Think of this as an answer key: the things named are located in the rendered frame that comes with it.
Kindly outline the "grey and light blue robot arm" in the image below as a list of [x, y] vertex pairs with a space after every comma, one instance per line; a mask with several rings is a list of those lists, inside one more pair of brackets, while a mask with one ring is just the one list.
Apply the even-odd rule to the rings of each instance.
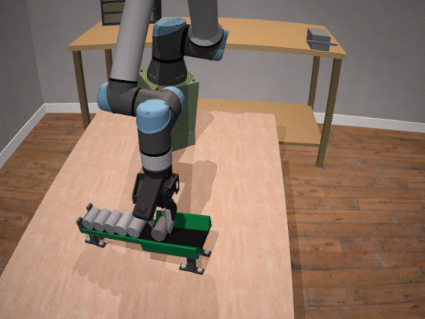
[[[191, 25], [169, 17], [153, 26], [147, 79], [168, 87], [138, 88], [154, 1], [125, 0], [110, 79], [100, 86], [97, 104], [101, 110], [136, 117], [142, 166], [161, 171], [172, 164], [171, 130], [186, 103], [173, 87], [187, 78], [184, 56], [220, 61], [229, 33], [218, 22], [217, 0], [188, 0]], [[152, 221], [165, 181], [146, 174], [132, 211], [135, 218]]]

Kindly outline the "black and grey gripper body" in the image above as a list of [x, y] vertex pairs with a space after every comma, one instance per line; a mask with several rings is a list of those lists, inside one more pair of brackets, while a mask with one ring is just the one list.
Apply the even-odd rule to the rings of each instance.
[[[149, 176], [163, 176], [164, 175], [166, 181], [165, 181], [164, 187], [162, 188], [162, 192], [161, 192], [159, 201], [157, 203], [157, 207], [161, 207], [162, 209], [166, 208], [169, 205], [168, 198], [172, 199], [171, 194], [172, 195], [174, 194], [175, 189], [176, 189], [176, 195], [179, 192], [179, 174], [172, 172], [172, 164], [169, 167], [167, 167], [166, 169], [161, 170], [161, 171], [151, 171], [151, 170], [146, 169], [145, 167], [142, 167], [142, 170], [145, 174], [147, 174]], [[169, 172], [169, 173], [167, 173], [167, 172]], [[176, 188], [177, 181], [178, 181], [178, 187]]]

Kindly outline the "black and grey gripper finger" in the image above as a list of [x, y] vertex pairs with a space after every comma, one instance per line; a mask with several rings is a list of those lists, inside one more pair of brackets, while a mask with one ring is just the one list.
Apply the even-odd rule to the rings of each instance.
[[[149, 222], [149, 221], [148, 221]], [[150, 224], [150, 226], [151, 226], [151, 228], [153, 229], [154, 228], [154, 226], [156, 225], [156, 223], [154, 222], [154, 215], [153, 215], [153, 218], [152, 218], [152, 221], [150, 221], [149, 222], [149, 224]]]
[[[168, 198], [169, 199], [169, 198]], [[173, 225], [175, 222], [175, 216], [177, 212], [177, 206], [174, 202], [174, 199], [169, 199], [169, 205], [164, 208], [162, 215], [166, 218], [166, 231], [170, 234], [173, 229]]]

